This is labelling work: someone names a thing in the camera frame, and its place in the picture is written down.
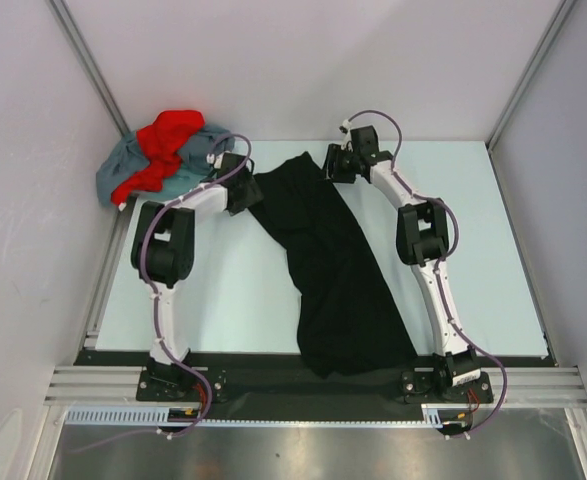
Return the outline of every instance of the gray cloth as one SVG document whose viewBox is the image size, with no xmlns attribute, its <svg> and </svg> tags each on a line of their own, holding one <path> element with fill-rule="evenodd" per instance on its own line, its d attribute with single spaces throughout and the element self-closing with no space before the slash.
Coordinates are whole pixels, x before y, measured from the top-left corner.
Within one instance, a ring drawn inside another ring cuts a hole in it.
<svg viewBox="0 0 587 480">
<path fill-rule="evenodd" d="M 135 173 L 149 166 L 135 132 L 127 133 L 115 146 L 109 158 L 95 174 L 97 198 L 102 205 L 111 205 L 111 194 Z"/>
<path fill-rule="evenodd" d="M 193 190 L 205 178 L 206 175 L 193 173 L 186 168 L 186 165 L 182 164 L 175 175 L 167 177 L 162 181 L 161 192 L 141 192 L 140 196 L 156 202 L 166 202 Z"/>
<path fill-rule="evenodd" d="M 177 151 L 186 168 L 193 173 L 207 175 L 211 171 L 211 166 L 206 162 L 206 154 L 209 153 L 215 139 L 224 133 L 229 131 L 214 123 L 207 123 L 199 132 L 192 135 Z M 219 155 L 224 151 L 231 151 L 234 146 L 235 139 L 227 138 L 215 147 L 214 153 Z"/>
</svg>

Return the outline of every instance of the wire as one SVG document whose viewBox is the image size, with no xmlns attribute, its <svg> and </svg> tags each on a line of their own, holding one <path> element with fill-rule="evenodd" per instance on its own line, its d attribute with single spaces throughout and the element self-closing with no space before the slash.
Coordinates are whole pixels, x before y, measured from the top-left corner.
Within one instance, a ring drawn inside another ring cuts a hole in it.
<svg viewBox="0 0 587 480">
<path fill-rule="evenodd" d="M 415 197 L 418 200 L 422 200 L 422 201 L 430 200 L 434 203 L 437 203 L 438 205 L 441 205 L 442 208 L 444 208 L 444 211 L 446 212 L 448 217 L 451 219 L 451 222 L 453 223 L 453 243 L 450 246 L 449 250 L 444 255 L 442 255 L 440 258 L 438 258 L 437 261 L 435 262 L 435 264 L 433 265 L 433 273 L 435 274 L 438 292 L 440 294 L 440 298 L 442 299 L 442 305 L 444 307 L 444 312 L 446 313 L 447 321 L 448 321 L 449 325 L 451 325 L 453 330 L 455 330 L 455 333 L 457 335 L 459 335 L 460 338 L 462 340 L 464 340 L 467 345 L 473 347 L 476 351 L 480 352 L 482 355 L 484 355 L 489 360 L 491 360 L 500 369 L 500 372 L 502 373 L 502 379 L 503 379 L 502 392 L 500 393 L 500 397 L 499 397 L 497 403 L 495 404 L 495 407 L 493 408 L 491 413 L 488 415 L 488 417 L 486 417 L 484 419 L 484 421 L 482 421 L 482 423 L 472 427 L 469 430 L 469 432 L 476 431 L 476 430 L 482 428 L 488 422 L 490 422 L 495 417 L 495 414 L 497 414 L 497 412 L 499 412 L 500 409 L 502 408 L 502 405 L 504 404 L 504 400 L 506 399 L 506 390 L 507 390 L 507 386 L 508 386 L 508 378 L 507 377 L 508 376 L 506 374 L 506 368 L 504 368 L 504 365 L 502 364 L 502 362 L 500 362 L 500 360 L 497 357 L 495 357 L 494 355 L 491 355 L 486 350 L 480 348 L 475 342 L 473 342 L 462 331 L 462 329 L 455 323 L 455 319 L 453 318 L 453 315 L 451 314 L 451 307 L 449 306 L 449 302 L 446 298 L 446 293 L 444 292 L 444 284 L 442 282 L 442 277 L 440 276 L 440 268 L 439 267 L 443 261 L 445 261 L 448 257 L 450 257 L 455 252 L 455 250 L 457 249 L 457 246 L 459 244 L 460 226 L 457 221 L 457 217 L 453 213 L 453 210 L 451 210 L 449 208 L 449 206 L 446 203 L 444 203 L 441 199 L 434 198 L 434 197 L 426 197 L 426 196 L 423 196 L 423 195 L 416 193 L 415 190 L 413 190 L 413 188 L 411 188 L 411 186 L 395 170 L 395 163 L 397 162 L 397 156 L 400 152 L 400 147 L 402 146 L 403 136 L 402 136 L 402 129 L 400 128 L 400 125 L 395 121 L 395 119 L 393 117 L 391 117 L 389 114 L 384 113 L 380 110 L 362 110 L 361 112 L 358 112 L 355 115 L 351 116 L 348 119 L 348 121 L 351 122 L 354 119 L 356 119 L 357 117 L 364 115 L 364 114 L 367 114 L 367 113 L 379 115 L 381 117 L 386 118 L 388 121 L 390 121 L 393 124 L 393 126 L 397 130 L 398 142 L 397 142 L 397 146 L 395 147 L 395 151 L 393 152 L 393 158 L 391 160 L 391 173 L 393 175 L 393 178 L 395 178 L 395 180 L 397 180 L 400 183 L 400 185 L 402 185 L 402 187 L 407 192 L 409 192 L 409 195 L 411 195 L 412 197 Z M 456 438 L 457 437 L 464 437 L 464 435 L 455 435 L 454 437 L 456 437 Z"/>
<path fill-rule="evenodd" d="M 209 412 L 209 409 L 211 408 L 211 401 L 213 399 L 213 391 L 211 389 L 211 384 L 206 379 L 206 377 L 204 375 L 202 375 L 200 372 L 198 372 L 197 370 L 189 367 L 188 365 L 185 365 L 180 360 L 178 360 L 175 357 L 175 355 L 173 355 L 173 353 L 169 350 L 169 348 L 166 345 L 166 342 L 164 341 L 164 338 L 162 336 L 162 329 L 160 327 L 160 316 L 159 316 L 159 305 L 160 305 L 159 293 L 160 293 L 160 291 L 159 291 L 157 285 L 155 284 L 155 282 L 153 282 L 153 280 L 151 280 L 151 277 L 149 276 L 148 271 L 146 269 L 146 258 L 147 258 L 149 243 L 151 241 L 151 237 L 153 237 L 153 232 L 155 231 L 157 224 L 160 222 L 161 218 L 166 214 L 166 212 L 168 212 L 171 208 L 181 204 L 182 202 L 184 202 L 185 200 L 188 200 L 189 198 L 194 197 L 195 195 L 200 194 L 204 190 L 208 190 L 209 188 L 212 188 L 215 185 L 221 184 L 222 182 L 226 181 L 227 179 L 238 174 L 246 166 L 247 162 L 249 161 L 249 157 L 251 155 L 251 149 L 252 149 L 251 141 L 247 137 L 245 137 L 244 135 L 240 135 L 238 133 L 225 133 L 223 135 L 218 136 L 215 139 L 215 142 L 213 142 L 213 145 L 211 146 L 211 148 L 209 150 L 209 154 L 212 154 L 214 152 L 215 147 L 220 142 L 222 142 L 228 138 L 231 138 L 231 137 L 240 138 L 241 140 L 244 140 L 248 146 L 247 153 L 246 153 L 244 159 L 242 160 L 242 162 L 236 168 L 234 168 L 229 173 L 227 173 L 226 175 L 223 175 L 220 178 L 216 178 L 215 180 L 208 182 L 208 183 L 200 183 L 196 188 L 194 188 L 190 192 L 188 192 L 184 195 L 180 195 L 176 199 L 171 200 L 170 202 L 165 204 L 164 207 L 162 207 L 162 209 L 155 215 L 155 217 L 151 221 L 151 224 L 149 225 L 149 228 L 147 229 L 146 234 L 144 235 L 144 240 L 142 242 L 142 249 L 140 252 L 140 273 L 142 274 L 142 278 L 144 279 L 144 281 L 151 287 L 151 290 L 154 293 L 153 328 L 155 330 L 155 336 L 159 339 L 160 348 L 165 353 L 165 355 L 169 358 L 169 360 L 171 360 L 171 362 L 175 363 L 182 370 L 190 373 L 191 375 L 195 376 L 199 380 L 200 383 L 198 383 L 195 388 L 200 393 L 200 401 L 204 400 L 202 402 L 202 411 L 201 411 L 200 415 L 197 418 L 195 418 L 193 420 L 193 422 L 191 422 L 191 424 L 188 427 L 185 427 L 180 432 L 171 433 L 169 435 L 166 435 L 166 437 L 168 439 L 179 438 L 179 437 L 186 435 L 189 431 L 191 431 L 198 423 L 200 423 L 206 417 L 206 415 Z M 92 450 L 93 448 L 102 447 L 104 445 L 110 444 L 111 442 L 115 442 L 117 440 L 132 437 L 132 436 L 139 435 L 142 433 L 156 433 L 157 434 L 158 429 L 141 428 L 138 430 L 131 430 L 128 432 L 120 433 L 118 435 L 109 437 L 104 440 L 100 440 L 98 442 L 91 443 L 91 444 L 86 445 L 84 447 L 68 450 L 68 453 L 71 453 L 71 454 L 83 453 L 88 450 Z"/>
<path fill-rule="evenodd" d="M 480 399 L 477 397 L 473 390 L 469 390 L 467 392 L 467 395 L 469 397 L 469 406 L 471 406 L 471 404 L 475 402 L 475 408 L 469 412 L 470 414 L 474 414 L 480 409 Z"/>
</svg>

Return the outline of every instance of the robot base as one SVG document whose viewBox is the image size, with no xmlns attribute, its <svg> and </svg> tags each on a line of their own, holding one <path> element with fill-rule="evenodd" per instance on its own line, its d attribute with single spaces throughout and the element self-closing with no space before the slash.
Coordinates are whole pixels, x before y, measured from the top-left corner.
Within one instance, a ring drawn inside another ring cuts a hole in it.
<svg viewBox="0 0 587 480">
<path fill-rule="evenodd" d="M 213 392 L 212 402 L 225 400 L 226 371 L 208 369 L 200 371 L 209 381 Z M 149 357 L 142 369 L 135 399 L 138 402 L 190 402 L 198 401 L 194 390 L 197 379 L 177 365 L 165 365 Z"/>
<path fill-rule="evenodd" d="M 406 371 L 402 373 L 401 390 L 406 404 L 457 403 L 468 405 L 473 391 L 482 404 L 493 403 L 489 374 L 482 372 L 477 380 L 455 387 L 442 384 L 436 370 Z"/>
</svg>

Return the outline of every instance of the robotic arm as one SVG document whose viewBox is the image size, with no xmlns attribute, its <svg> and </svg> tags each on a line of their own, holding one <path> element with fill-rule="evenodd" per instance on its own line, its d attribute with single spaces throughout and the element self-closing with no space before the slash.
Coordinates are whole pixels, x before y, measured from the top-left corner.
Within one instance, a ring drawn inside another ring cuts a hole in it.
<svg viewBox="0 0 587 480">
<path fill-rule="evenodd" d="M 185 280 L 193 268 L 195 225 L 225 210 L 235 215 L 262 200 L 262 193 L 245 166 L 249 154 L 245 157 L 225 152 L 211 157 L 217 180 L 202 183 L 195 191 L 167 205 L 146 202 L 142 206 L 131 263 L 149 287 L 157 337 L 144 372 L 143 383 L 148 388 L 142 393 L 138 391 L 140 401 L 179 398 L 197 380 L 188 367 L 188 339 L 176 328 L 178 316 L 174 310 L 174 296 L 178 283 Z"/>
<path fill-rule="evenodd" d="M 415 388 L 414 374 L 405 376 L 405 398 L 410 399 L 413 392 L 425 389 L 438 392 L 440 398 L 455 398 L 455 394 L 463 396 L 468 389 L 480 386 L 480 381 L 490 386 L 488 375 L 482 373 L 477 363 L 475 348 L 459 333 L 464 329 L 447 272 L 446 205 L 439 199 L 417 194 L 399 175 L 393 165 L 393 155 L 379 150 L 372 126 L 351 129 L 347 121 L 342 131 L 346 134 L 344 142 L 329 145 L 323 171 L 335 183 L 354 183 L 358 175 L 362 176 L 397 210 L 397 252 L 417 279 L 433 331 L 435 375 L 424 380 L 427 385 L 422 388 Z"/>
</svg>

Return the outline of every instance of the white wall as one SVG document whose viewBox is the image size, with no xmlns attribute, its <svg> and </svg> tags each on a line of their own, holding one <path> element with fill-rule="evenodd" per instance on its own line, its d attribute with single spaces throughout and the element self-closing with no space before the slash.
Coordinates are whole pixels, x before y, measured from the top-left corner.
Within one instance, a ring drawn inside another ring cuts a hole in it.
<svg viewBox="0 0 587 480">
<path fill-rule="evenodd" d="M 0 2 L 0 422 L 24 467 L 52 368 L 79 339 L 112 212 L 94 172 L 118 135 L 44 0 Z"/>
<path fill-rule="evenodd" d="M 486 140 L 559 0 L 68 3 L 131 128 L 198 108 L 253 140 L 325 140 L 379 108 L 409 139 Z"/>
<path fill-rule="evenodd" d="M 564 365 L 587 387 L 587 0 L 495 152 Z"/>
</svg>

